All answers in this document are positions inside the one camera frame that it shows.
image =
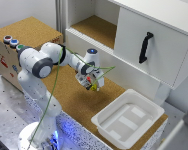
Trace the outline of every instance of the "green wire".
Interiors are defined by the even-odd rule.
[[[81,60],[83,63],[85,63],[86,65],[93,67],[93,68],[98,68],[98,69],[109,69],[108,71],[106,71],[103,75],[101,75],[100,77],[98,77],[93,83],[91,83],[91,85],[94,85],[99,79],[101,79],[105,74],[107,74],[109,71],[111,71],[112,69],[115,68],[115,66],[112,67],[105,67],[105,68],[101,68],[101,67],[95,67],[93,65],[90,65],[88,63],[86,63],[85,61],[83,61],[77,54],[75,54],[72,50],[66,48],[70,53],[74,54],[79,60]]]
[[[52,89],[52,93],[51,93],[51,95],[50,95],[49,101],[48,101],[48,103],[47,103],[47,107],[46,107],[46,109],[45,109],[45,112],[43,113],[43,116],[42,116],[42,118],[41,118],[41,121],[39,122],[38,126],[36,127],[36,131],[34,132],[34,135],[33,135],[32,139],[31,139],[31,141],[30,141],[30,144],[29,144],[28,149],[29,149],[30,146],[31,146],[31,143],[32,143],[32,141],[33,141],[33,139],[34,139],[34,137],[35,137],[35,135],[36,135],[36,132],[37,132],[37,130],[38,130],[38,128],[39,128],[41,122],[43,121],[43,118],[45,117],[45,114],[46,114],[47,109],[48,109],[48,107],[49,107],[51,98],[52,98],[52,96],[53,96],[54,89],[55,89],[55,86],[56,86],[56,83],[57,83],[58,74],[59,74],[59,64],[60,64],[60,60],[61,60],[61,56],[62,56],[62,49],[63,49],[63,47],[61,47],[61,51],[60,51],[60,53],[59,53],[59,62],[58,62],[58,67],[57,67],[57,74],[56,74],[56,78],[55,78],[55,82],[54,82],[54,87],[53,87],[53,89]]]

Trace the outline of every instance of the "cardboard box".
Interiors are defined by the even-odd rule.
[[[3,38],[6,35],[11,35],[13,39],[19,40],[20,44],[31,46],[36,50],[40,50],[46,42],[62,44],[63,35],[34,17],[0,29],[0,74],[22,91],[17,80],[17,74],[21,71],[17,52],[16,49],[4,44]]]

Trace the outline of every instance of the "door handle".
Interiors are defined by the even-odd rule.
[[[145,53],[146,53],[147,46],[148,46],[148,40],[151,39],[153,36],[154,35],[152,33],[147,32],[147,36],[143,40],[143,45],[142,45],[141,53],[140,53],[140,57],[139,57],[139,63],[140,64],[142,64],[143,62],[145,62],[147,60]]]

